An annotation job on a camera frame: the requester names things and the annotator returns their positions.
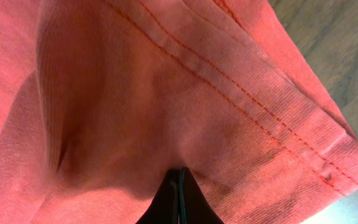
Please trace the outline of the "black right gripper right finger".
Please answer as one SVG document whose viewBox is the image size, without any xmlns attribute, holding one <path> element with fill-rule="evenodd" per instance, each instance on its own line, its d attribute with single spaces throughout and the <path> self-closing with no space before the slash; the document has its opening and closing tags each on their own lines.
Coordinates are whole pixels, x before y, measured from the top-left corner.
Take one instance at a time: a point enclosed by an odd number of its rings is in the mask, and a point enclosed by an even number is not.
<svg viewBox="0 0 358 224">
<path fill-rule="evenodd" d="M 178 193 L 180 224 L 223 224 L 187 167 L 180 170 Z"/>
</svg>

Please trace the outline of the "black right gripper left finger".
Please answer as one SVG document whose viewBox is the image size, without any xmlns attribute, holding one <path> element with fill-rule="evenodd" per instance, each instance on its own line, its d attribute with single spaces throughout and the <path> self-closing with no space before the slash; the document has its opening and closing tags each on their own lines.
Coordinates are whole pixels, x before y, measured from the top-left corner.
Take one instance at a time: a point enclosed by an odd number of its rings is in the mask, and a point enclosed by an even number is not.
<svg viewBox="0 0 358 224">
<path fill-rule="evenodd" d="M 178 224 L 179 174 L 177 169 L 167 171 L 150 206 L 136 224 Z"/>
</svg>

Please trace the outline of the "red orange t-shirt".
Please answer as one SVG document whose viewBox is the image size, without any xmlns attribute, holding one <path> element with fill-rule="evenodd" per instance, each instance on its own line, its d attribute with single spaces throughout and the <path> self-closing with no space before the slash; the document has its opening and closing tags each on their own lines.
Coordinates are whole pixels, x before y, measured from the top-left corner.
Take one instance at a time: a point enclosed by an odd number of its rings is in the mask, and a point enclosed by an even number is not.
<svg viewBox="0 0 358 224">
<path fill-rule="evenodd" d="M 224 223 L 358 190 L 358 140 L 267 1 L 0 1 L 0 223 L 134 223 L 184 167 Z"/>
</svg>

